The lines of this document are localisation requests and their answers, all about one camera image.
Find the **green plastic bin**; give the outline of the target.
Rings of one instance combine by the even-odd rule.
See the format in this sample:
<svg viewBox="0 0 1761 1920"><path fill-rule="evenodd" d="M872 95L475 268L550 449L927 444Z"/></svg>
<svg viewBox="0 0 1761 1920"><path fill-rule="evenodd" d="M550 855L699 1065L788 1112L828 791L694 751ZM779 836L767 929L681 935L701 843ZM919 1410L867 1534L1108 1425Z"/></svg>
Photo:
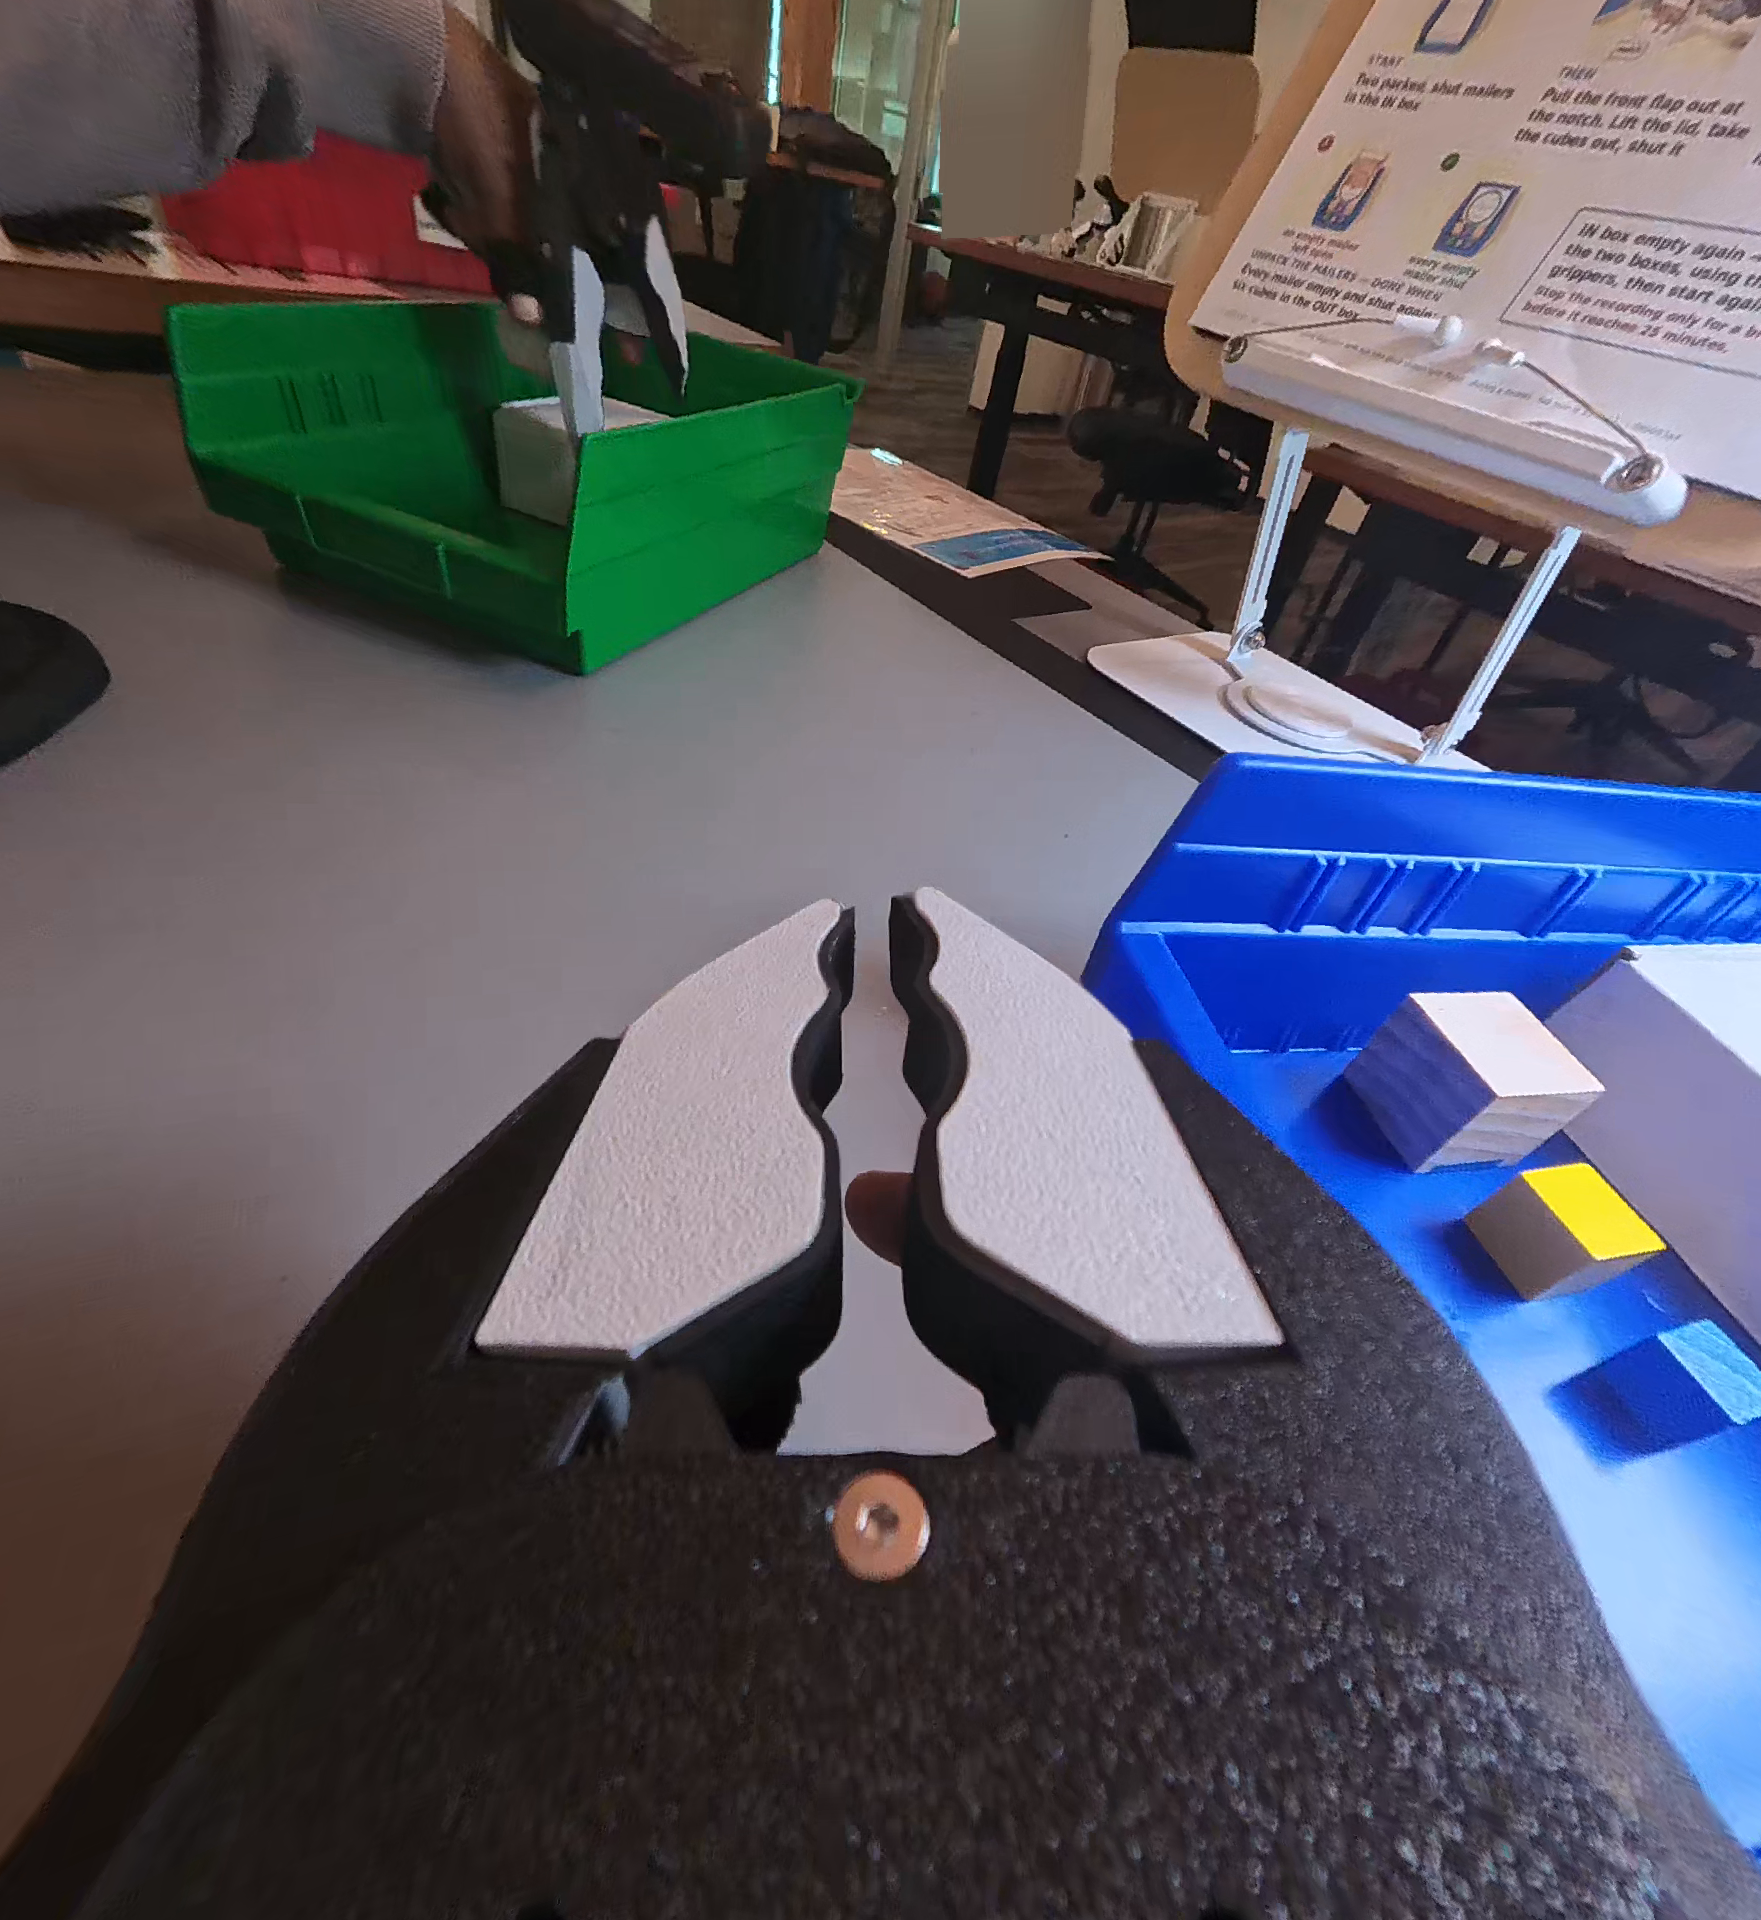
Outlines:
<svg viewBox="0 0 1761 1920"><path fill-rule="evenodd" d="M683 388L604 338L564 524L505 503L495 417L552 398L488 303L180 303L200 490L291 573L592 676L813 556L863 388L691 334Z"/></svg>

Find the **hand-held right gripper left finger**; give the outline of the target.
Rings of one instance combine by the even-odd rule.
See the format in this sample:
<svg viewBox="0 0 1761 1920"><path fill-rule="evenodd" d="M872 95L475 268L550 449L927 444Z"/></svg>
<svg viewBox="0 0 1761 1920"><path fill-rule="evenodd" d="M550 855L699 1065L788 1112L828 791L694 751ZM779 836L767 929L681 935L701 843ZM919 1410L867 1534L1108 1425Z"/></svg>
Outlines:
<svg viewBox="0 0 1761 1920"><path fill-rule="evenodd" d="M813 1249L828 1150L800 1047L837 1023L846 919L816 900L627 1025L479 1321L481 1352L637 1361Z"/></svg>

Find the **person's left forearm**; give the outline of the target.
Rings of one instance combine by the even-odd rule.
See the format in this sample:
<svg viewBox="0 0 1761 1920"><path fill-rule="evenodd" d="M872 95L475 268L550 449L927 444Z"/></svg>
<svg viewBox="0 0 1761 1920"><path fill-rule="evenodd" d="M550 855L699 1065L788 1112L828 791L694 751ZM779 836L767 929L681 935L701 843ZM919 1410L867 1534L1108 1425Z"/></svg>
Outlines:
<svg viewBox="0 0 1761 1920"><path fill-rule="evenodd" d="M0 218L193 190L321 131L420 156L430 2L0 2Z"/></svg>

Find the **yellow-faced wooden cube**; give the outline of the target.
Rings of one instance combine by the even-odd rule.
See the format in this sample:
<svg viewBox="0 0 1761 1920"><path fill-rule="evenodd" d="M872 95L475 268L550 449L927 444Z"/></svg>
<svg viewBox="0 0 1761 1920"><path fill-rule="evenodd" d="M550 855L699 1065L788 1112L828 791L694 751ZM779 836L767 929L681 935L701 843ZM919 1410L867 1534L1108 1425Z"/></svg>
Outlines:
<svg viewBox="0 0 1761 1920"><path fill-rule="evenodd" d="M1519 1300L1593 1290L1667 1252L1667 1241L1585 1162L1514 1174L1465 1219Z"/></svg>

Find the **black fuzzy object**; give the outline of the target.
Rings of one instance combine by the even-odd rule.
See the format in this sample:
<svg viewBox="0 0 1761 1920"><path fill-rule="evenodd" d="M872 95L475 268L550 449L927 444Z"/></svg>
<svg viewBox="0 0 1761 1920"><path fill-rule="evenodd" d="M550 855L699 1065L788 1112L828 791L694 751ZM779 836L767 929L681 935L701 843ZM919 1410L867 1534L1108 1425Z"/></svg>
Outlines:
<svg viewBox="0 0 1761 1920"><path fill-rule="evenodd" d="M29 253L149 258L147 213L122 204L0 216L0 232L13 247Z"/></svg>

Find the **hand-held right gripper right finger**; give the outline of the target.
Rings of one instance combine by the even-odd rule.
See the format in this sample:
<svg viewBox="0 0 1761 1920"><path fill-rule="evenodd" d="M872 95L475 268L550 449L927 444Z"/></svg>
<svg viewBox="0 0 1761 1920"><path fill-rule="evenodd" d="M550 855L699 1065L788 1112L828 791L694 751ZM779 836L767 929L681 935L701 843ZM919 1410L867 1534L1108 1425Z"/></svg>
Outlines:
<svg viewBox="0 0 1761 1920"><path fill-rule="evenodd" d="M1074 977L935 887L889 908L921 1107L902 1290L995 1419L1069 1378L1166 1416L1155 1375L1265 1361L1285 1331L1137 1044Z"/></svg>

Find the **blue-faced wooden cube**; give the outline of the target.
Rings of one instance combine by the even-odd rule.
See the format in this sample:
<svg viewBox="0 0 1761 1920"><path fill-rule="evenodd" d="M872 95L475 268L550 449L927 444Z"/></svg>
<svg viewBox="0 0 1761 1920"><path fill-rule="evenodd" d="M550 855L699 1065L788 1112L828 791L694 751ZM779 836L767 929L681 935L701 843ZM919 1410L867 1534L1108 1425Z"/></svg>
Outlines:
<svg viewBox="0 0 1761 1920"><path fill-rule="evenodd" d="M1761 1424L1761 1366L1721 1326L1694 1319L1563 1379L1547 1404L1587 1452L1622 1464Z"/></svg>

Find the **large printed instruction sheet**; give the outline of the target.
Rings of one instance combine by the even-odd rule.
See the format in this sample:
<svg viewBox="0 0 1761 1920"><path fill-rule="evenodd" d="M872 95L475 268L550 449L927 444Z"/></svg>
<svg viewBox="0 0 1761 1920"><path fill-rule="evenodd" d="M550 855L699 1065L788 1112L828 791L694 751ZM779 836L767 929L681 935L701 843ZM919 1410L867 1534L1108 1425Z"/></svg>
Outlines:
<svg viewBox="0 0 1761 1920"><path fill-rule="evenodd" d="M1189 324L1761 503L1761 4L1370 4Z"/></svg>

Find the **person's left hand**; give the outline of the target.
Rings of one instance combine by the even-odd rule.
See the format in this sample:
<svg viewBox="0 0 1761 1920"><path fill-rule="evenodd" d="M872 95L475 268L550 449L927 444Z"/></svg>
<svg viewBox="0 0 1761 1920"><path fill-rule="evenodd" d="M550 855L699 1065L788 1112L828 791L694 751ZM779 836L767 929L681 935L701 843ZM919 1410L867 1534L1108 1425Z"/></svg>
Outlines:
<svg viewBox="0 0 1761 1920"><path fill-rule="evenodd" d="M443 73L436 105L432 184L436 220L488 267L514 322L542 308L525 268L533 248L534 86L455 7L443 7Z"/></svg>

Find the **white cardboard mailer box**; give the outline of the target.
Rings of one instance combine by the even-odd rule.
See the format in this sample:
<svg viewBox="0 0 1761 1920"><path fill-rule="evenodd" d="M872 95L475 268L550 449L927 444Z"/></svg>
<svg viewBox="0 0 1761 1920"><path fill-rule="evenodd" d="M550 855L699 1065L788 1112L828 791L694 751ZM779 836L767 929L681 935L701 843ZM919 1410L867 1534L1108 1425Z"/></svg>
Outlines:
<svg viewBox="0 0 1761 1920"><path fill-rule="evenodd" d="M613 398L604 401L601 428L582 436L569 428L557 398L509 401L491 420L503 506L557 529L570 527L575 518L582 444L673 422Z"/></svg>

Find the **cardboard strip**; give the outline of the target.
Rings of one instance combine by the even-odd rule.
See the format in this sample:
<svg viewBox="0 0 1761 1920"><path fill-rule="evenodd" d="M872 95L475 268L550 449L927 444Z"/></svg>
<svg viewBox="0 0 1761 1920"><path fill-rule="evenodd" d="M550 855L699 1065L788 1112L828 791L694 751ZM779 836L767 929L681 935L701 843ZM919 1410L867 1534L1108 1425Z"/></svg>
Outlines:
<svg viewBox="0 0 1761 1920"><path fill-rule="evenodd" d="M1545 1027L1603 1089L1569 1140L1761 1347L1761 945L1625 947Z"/></svg>

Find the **plain wooden cube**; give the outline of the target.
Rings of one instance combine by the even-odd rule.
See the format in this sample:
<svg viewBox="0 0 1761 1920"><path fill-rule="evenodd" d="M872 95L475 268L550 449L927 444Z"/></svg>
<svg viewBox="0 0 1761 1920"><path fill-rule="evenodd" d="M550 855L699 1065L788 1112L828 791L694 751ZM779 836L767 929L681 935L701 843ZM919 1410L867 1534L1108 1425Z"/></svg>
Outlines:
<svg viewBox="0 0 1761 1920"><path fill-rule="evenodd" d="M1343 1082L1413 1174L1514 1165L1603 1096L1510 992L1417 992Z"/></svg>

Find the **blue plastic bin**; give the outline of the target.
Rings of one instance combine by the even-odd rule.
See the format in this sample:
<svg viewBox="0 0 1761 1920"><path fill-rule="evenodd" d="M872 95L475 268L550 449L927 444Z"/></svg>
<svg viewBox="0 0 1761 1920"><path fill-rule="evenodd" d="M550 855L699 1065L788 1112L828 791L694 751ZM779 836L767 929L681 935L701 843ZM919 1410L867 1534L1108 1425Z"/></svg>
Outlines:
<svg viewBox="0 0 1761 1920"><path fill-rule="evenodd" d="M1625 947L1761 945L1761 797L1229 754L1108 914L1083 981L1348 1208L1533 1459L1662 1728L1761 1866L1761 1424L1605 1463L1547 1404L1650 1331L1761 1347L1677 1252L1524 1304L1465 1229L1507 1178L1410 1174L1342 1088L1414 992L1545 1018Z"/></svg>

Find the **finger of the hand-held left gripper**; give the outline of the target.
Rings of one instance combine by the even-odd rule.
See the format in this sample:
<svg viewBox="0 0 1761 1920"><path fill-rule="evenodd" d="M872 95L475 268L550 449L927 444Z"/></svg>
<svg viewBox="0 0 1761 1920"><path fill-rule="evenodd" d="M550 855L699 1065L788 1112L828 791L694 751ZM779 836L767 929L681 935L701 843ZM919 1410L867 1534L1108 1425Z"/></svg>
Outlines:
<svg viewBox="0 0 1761 1920"><path fill-rule="evenodd" d="M642 317L642 328L655 348L676 395L683 395L689 374L687 328L664 224L644 224L627 236L625 274L627 293Z"/></svg>
<svg viewBox="0 0 1761 1920"><path fill-rule="evenodd" d="M549 353L563 425L570 439L604 432L605 284L580 247L549 248Z"/></svg>

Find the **black office chair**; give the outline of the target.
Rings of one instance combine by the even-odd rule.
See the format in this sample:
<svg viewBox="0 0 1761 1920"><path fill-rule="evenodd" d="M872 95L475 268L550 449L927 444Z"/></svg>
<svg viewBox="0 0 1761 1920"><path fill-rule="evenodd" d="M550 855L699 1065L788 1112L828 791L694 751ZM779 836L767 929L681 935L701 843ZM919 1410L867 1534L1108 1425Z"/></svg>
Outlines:
<svg viewBox="0 0 1761 1920"><path fill-rule="evenodd" d="M1090 513L1106 518L1124 501L1127 524L1101 555L1108 570L1137 594L1170 598L1213 626L1209 607L1150 560L1147 546L1164 506L1245 513L1260 503L1252 468L1213 438L1179 420L1124 407L1083 407L1066 423L1066 444L1099 469Z"/></svg>

